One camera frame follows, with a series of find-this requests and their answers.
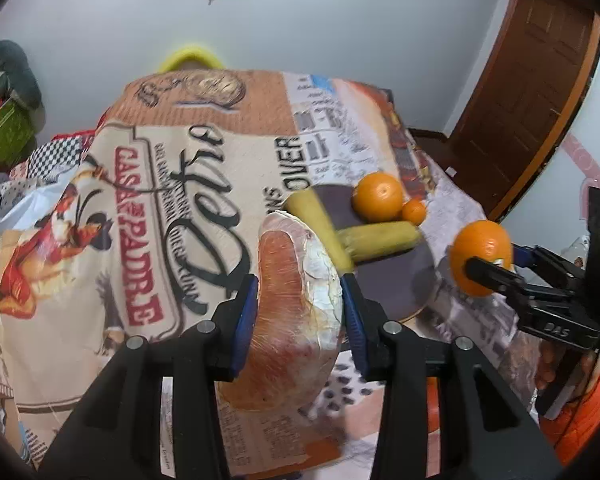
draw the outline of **small orange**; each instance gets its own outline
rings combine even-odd
[[[420,200],[412,198],[402,206],[402,219],[413,225],[420,225],[427,217],[427,206]]]
[[[353,190],[351,203],[367,222],[389,222],[400,214],[402,186],[390,174],[369,173]]]
[[[504,227],[489,220],[473,222],[458,233],[449,253],[451,273],[458,287],[469,296],[488,296],[493,292],[491,289],[475,283],[464,273],[464,264],[472,256],[510,270],[513,245]]]

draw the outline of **silver screw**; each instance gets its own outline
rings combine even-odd
[[[216,324],[209,319],[205,319],[200,321],[196,325],[196,328],[198,329],[198,332],[202,332],[203,334],[211,334],[216,329]]]
[[[395,335],[402,330],[402,325],[396,321],[387,321],[382,328],[385,332]]]
[[[461,350],[471,350],[471,348],[474,347],[474,342],[468,337],[461,335],[458,339],[456,339],[456,346]]]
[[[126,347],[132,350],[138,350],[144,344],[144,338],[135,335],[126,340]]]

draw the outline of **brown wooden door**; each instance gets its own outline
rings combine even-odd
[[[458,157],[453,180],[487,215],[520,179],[564,111],[593,21],[594,13],[578,0],[515,3],[450,139]]]

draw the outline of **white wall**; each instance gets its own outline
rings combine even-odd
[[[8,0],[0,39],[29,55],[40,141],[93,127],[123,86],[189,43],[232,68],[392,88],[406,123],[442,130],[498,0]]]
[[[489,27],[485,31],[484,39],[482,40],[482,46],[476,54],[474,64],[468,73],[464,86],[462,86],[460,95],[456,101],[456,105],[451,111],[451,114],[446,120],[445,127],[442,130],[447,137],[453,133],[456,124],[458,124],[458,121],[460,120],[462,112],[464,112],[471,95],[474,93],[474,88],[478,84],[478,79],[480,79],[482,71],[484,70],[485,65],[487,65],[487,61],[489,60],[489,56],[493,50],[493,45],[498,38],[500,27],[502,26],[502,20],[504,20],[508,6],[509,0],[498,0],[496,2]]]
[[[589,93],[571,125],[573,134],[600,165],[600,63]],[[587,232],[580,218],[584,174],[559,148],[522,200],[503,220],[517,244],[542,245],[560,253]]]

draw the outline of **black and white checkered cloth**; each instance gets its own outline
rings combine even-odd
[[[80,164],[82,138],[69,137],[52,140],[35,149],[29,157],[27,177],[46,178],[51,171],[62,166],[77,166]]]

